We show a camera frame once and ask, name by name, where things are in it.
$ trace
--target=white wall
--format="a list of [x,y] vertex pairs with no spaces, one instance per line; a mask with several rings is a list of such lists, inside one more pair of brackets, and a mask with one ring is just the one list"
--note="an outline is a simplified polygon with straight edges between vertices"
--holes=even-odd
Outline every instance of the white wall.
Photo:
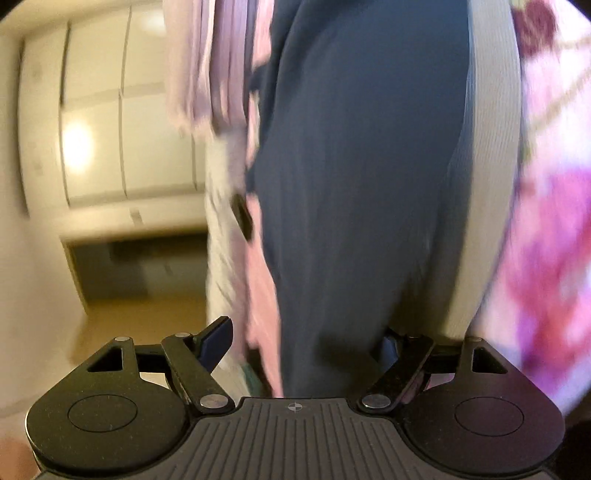
[[19,50],[17,41],[0,37],[0,417],[67,373],[64,340],[80,318],[71,303],[71,278],[64,282],[42,268],[39,260],[53,258],[56,246],[46,249],[22,201],[16,132]]

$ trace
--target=white cabinet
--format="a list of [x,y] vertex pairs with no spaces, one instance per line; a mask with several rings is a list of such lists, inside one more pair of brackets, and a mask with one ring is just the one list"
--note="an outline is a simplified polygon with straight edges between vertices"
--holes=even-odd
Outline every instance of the white cabinet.
[[67,26],[61,25],[25,42],[18,98],[20,121],[57,117],[66,35]]
[[129,8],[72,24],[64,72],[64,103],[121,88]]
[[207,157],[207,144],[204,141],[195,141],[193,149],[193,162],[195,169],[195,186],[200,192],[205,191],[205,159]]
[[70,203],[125,198],[118,100],[64,111],[61,141]]
[[131,7],[124,89],[164,82],[165,34],[162,3]]
[[57,114],[26,124],[20,122],[18,137],[22,182],[30,212],[67,209]]
[[129,197],[195,191],[192,141],[168,123],[164,94],[124,98],[121,128]]
[[59,111],[67,26],[28,37],[18,93],[22,182],[31,213],[67,209],[61,170]]

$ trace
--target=clothing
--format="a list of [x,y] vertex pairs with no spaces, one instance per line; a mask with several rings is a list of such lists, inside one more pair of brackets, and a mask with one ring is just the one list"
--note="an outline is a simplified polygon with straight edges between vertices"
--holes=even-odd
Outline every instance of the clothing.
[[464,123],[467,5],[283,0],[271,39],[248,184],[284,394],[348,395],[379,374],[369,351],[430,260]]
[[508,242],[473,333],[564,412],[591,387],[591,22],[567,0],[512,0],[524,165]]

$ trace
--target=black plastic device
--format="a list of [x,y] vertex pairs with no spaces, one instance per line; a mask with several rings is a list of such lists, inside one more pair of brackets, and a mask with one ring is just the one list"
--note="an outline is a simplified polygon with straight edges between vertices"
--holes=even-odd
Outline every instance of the black plastic device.
[[[359,399],[235,406],[210,375],[232,334],[222,317],[160,345],[105,345],[27,415],[40,479],[557,478],[547,465],[564,436],[560,411],[484,340],[399,338],[399,360]],[[170,389],[140,371],[164,373]]]

